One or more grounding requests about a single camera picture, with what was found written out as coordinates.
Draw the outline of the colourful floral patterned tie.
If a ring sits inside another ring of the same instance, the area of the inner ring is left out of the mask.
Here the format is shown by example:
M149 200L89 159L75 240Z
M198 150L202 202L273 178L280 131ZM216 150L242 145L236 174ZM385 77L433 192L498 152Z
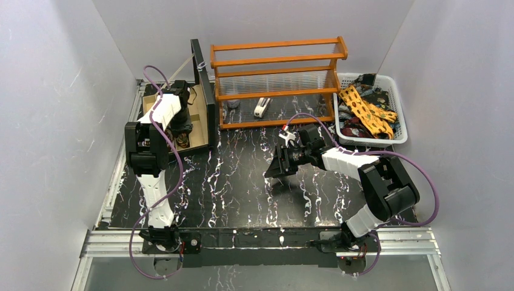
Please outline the colourful floral patterned tie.
M176 138L176 145L182 149L187 149L190 147L190 140L188 133L180 133Z

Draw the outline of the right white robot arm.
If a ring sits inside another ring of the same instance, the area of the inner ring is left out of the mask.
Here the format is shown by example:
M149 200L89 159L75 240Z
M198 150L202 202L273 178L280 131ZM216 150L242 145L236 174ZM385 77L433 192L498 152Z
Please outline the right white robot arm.
M370 232L397 214L414 206L420 195L398 157L383 158L344 153L329 146L309 124L292 133L284 126L275 146L266 178L282 178L297 173L299 166L310 164L321 170L346 174L361 183L365 205L341 224L341 231L330 238L310 241L320 251L352 250L364 245Z

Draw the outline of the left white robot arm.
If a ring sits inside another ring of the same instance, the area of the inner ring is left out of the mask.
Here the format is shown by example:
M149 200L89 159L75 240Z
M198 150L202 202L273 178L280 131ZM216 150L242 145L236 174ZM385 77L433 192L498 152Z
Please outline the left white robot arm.
M189 121L190 86L184 80L174 81L159 89L146 112L124 127L127 165L143 189L149 210L148 228L140 232L149 244L162 252L174 252L181 243L173 225L175 214L167 199L165 171L169 167L169 126L182 126Z

